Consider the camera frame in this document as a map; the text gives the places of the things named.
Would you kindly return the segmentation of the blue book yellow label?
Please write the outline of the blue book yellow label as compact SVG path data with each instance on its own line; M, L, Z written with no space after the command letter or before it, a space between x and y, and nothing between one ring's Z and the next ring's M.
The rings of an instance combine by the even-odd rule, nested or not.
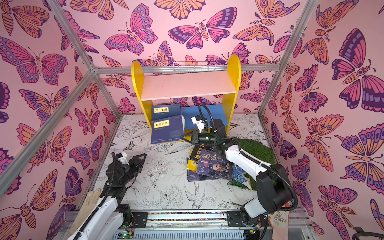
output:
M158 105L151 107L152 121L165 119L181 114L181 105Z

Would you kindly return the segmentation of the black book yellow title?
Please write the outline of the black book yellow title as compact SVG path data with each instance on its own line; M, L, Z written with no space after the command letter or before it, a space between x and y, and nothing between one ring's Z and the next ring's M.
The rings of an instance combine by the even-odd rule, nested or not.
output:
M203 149L205 149L206 146L204 144L202 145L195 145L194 148L191 151L191 155L189 157L189 161L195 161L198 162L200 159L200 154Z

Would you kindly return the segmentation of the purple portrait cover book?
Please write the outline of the purple portrait cover book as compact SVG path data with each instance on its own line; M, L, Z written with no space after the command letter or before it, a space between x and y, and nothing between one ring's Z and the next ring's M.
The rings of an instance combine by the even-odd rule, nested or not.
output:
M233 178L233 170L232 163L217 153L205 149L201 150L197 174L230 181Z

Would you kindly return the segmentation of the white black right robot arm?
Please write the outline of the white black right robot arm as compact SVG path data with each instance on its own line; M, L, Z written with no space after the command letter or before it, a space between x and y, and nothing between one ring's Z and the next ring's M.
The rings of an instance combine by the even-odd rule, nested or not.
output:
M276 211L293 211L298 207L298 196L289 181L286 170L280 164L271 165L245 151L239 141L228 138L219 119L210 122L209 132L192 131L181 135L181 140L193 145L211 148L224 158L249 174L257 182L257 197L242 205L240 214L245 225L258 222L260 216Z

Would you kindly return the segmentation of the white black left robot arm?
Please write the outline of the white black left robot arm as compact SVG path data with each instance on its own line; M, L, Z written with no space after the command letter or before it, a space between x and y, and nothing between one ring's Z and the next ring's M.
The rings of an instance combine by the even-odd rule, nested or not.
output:
M130 205L123 204L122 200L130 188L127 184L133 184L142 172L147 154L128 159L126 153L112 153L112 158L106 170L108 179L96 206L69 240L110 240L120 227L133 225Z

